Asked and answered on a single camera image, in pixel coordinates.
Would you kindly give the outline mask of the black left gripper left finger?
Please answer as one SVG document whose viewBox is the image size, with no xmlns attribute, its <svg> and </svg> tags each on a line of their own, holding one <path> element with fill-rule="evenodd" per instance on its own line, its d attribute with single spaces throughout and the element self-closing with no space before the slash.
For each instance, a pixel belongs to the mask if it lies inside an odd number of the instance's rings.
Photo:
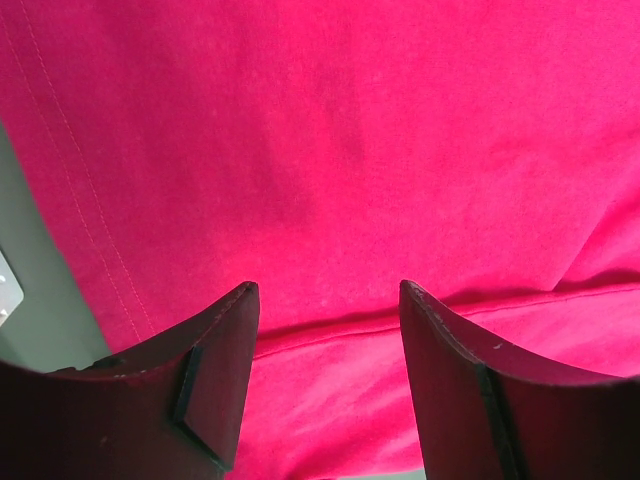
<svg viewBox="0 0 640 480">
<path fill-rule="evenodd" d="M 1 366 L 5 479 L 221 479 L 235 463 L 260 315 L 244 282 L 78 370 Z"/>
</svg>

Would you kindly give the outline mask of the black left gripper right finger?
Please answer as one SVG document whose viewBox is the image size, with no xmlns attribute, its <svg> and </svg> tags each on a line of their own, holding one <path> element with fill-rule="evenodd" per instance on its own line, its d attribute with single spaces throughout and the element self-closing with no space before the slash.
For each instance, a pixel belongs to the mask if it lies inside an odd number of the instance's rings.
<svg viewBox="0 0 640 480">
<path fill-rule="evenodd" d="M 635 479 L 639 382 L 525 350 L 400 285 L 399 318 L 430 479 Z"/>
</svg>

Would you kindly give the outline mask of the pink t shirt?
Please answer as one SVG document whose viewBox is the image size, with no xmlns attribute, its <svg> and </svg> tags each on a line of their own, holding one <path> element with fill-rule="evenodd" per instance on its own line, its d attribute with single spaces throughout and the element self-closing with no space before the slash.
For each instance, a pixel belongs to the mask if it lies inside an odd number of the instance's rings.
<svg viewBox="0 0 640 480">
<path fill-rule="evenodd" d="M 111 350 L 257 283 L 235 479 L 420 465 L 405 279 L 639 371 L 635 1 L 5 1 L 1 120 Z"/>
</svg>

